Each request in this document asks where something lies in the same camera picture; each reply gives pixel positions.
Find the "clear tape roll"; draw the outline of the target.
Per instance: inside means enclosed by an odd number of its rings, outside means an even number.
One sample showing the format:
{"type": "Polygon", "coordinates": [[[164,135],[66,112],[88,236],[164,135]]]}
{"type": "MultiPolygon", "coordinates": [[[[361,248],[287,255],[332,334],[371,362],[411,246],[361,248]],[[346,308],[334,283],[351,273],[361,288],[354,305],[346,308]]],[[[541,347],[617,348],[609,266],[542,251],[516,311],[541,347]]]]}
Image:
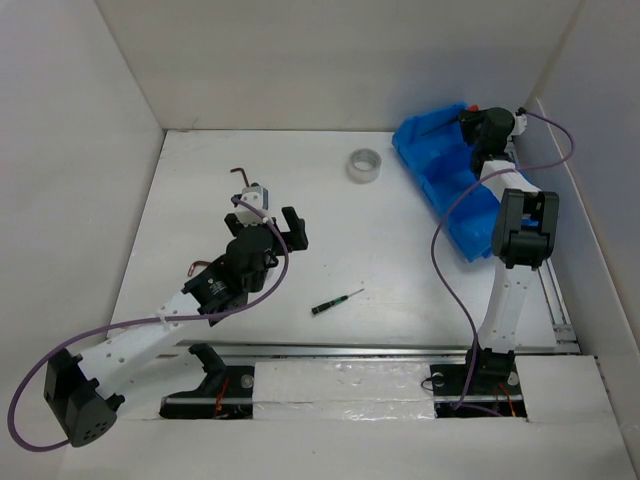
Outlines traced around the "clear tape roll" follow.
{"type": "Polygon", "coordinates": [[[271,259],[266,264],[266,268],[264,270],[264,279],[269,279],[272,276],[274,269],[278,266],[278,264],[279,264],[279,261],[277,258],[271,259]]]}
{"type": "Polygon", "coordinates": [[[361,148],[350,154],[346,169],[353,181],[368,184],[379,177],[381,166],[381,156],[375,150],[361,148]]]}

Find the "small black green screwdriver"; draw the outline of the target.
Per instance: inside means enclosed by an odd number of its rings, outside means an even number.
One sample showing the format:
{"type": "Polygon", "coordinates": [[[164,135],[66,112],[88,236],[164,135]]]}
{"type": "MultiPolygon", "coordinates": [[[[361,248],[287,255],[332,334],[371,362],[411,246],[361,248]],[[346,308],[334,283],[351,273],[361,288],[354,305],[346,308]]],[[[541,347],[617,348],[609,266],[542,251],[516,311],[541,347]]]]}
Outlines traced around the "small black green screwdriver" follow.
{"type": "Polygon", "coordinates": [[[355,295],[357,295],[357,294],[359,294],[359,293],[361,293],[361,292],[363,292],[363,291],[364,291],[364,289],[363,289],[363,288],[361,288],[361,289],[359,289],[359,290],[357,290],[357,291],[355,291],[355,292],[352,292],[352,293],[350,293],[350,294],[342,295],[342,296],[336,297],[336,298],[334,298],[334,299],[332,299],[332,300],[329,300],[329,301],[327,301],[327,302],[324,302],[324,303],[322,303],[322,304],[320,304],[320,305],[317,305],[317,306],[315,306],[315,307],[313,307],[313,308],[311,309],[311,314],[312,314],[313,316],[317,316],[317,315],[319,315],[319,314],[321,314],[321,313],[324,313],[324,312],[326,312],[327,310],[332,309],[332,308],[334,308],[335,306],[338,306],[338,305],[340,305],[340,304],[342,304],[342,303],[346,302],[346,301],[347,301],[347,300],[349,300],[351,297],[353,297],[353,296],[355,296],[355,295]]]}

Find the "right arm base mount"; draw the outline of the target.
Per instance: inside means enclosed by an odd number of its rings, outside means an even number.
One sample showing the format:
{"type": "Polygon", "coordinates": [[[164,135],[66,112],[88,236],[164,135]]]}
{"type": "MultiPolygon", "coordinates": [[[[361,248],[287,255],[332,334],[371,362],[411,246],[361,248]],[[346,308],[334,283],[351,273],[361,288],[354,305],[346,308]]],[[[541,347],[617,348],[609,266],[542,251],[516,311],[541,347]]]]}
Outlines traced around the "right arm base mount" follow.
{"type": "Polygon", "coordinates": [[[436,363],[421,387],[433,394],[437,418],[527,416],[515,354],[480,350],[472,363],[472,350],[464,364],[436,363]]]}

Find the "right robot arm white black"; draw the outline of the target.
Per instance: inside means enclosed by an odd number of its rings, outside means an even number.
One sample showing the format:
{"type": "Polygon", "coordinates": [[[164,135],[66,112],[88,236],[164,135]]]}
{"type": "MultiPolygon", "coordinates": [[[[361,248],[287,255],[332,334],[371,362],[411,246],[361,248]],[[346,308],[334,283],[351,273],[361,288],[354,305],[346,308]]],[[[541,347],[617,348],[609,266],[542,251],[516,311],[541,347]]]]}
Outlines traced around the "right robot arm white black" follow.
{"type": "Polygon", "coordinates": [[[515,351],[529,285],[554,249],[559,196],[531,183],[507,153],[510,138],[526,129],[523,109],[467,108],[457,119],[464,142],[472,148],[472,173],[499,201],[491,237],[494,284],[478,346],[484,356],[508,358],[515,351]]]}

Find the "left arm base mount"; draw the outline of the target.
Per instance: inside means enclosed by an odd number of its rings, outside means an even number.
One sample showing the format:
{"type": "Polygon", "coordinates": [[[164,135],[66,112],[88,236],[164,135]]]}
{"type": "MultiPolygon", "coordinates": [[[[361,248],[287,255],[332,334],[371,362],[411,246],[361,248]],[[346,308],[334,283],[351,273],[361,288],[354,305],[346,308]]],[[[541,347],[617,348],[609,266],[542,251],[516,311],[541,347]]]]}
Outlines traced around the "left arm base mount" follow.
{"type": "Polygon", "coordinates": [[[168,420],[247,420],[253,418],[253,365],[226,365],[207,344],[189,348],[205,373],[192,390],[164,397],[159,416],[168,420]]]}

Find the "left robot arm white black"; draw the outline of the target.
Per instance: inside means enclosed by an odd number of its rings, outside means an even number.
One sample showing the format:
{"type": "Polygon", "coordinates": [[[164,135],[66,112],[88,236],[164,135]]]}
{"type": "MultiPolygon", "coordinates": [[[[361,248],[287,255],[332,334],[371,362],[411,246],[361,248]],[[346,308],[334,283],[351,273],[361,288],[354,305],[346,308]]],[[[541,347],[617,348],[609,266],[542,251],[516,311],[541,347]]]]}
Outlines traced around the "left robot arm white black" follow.
{"type": "Polygon", "coordinates": [[[225,218],[233,236],[223,255],[188,280],[149,322],[123,323],[112,339],[72,354],[61,347],[46,361],[44,399],[68,443],[83,447],[106,433],[125,402],[124,385],[166,348],[191,336],[202,326],[254,306],[274,293],[264,286],[268,272],[286,269],[289,255],[309,246],[306,225],[292,207],[275,219],[238,200],[225,218]]]}

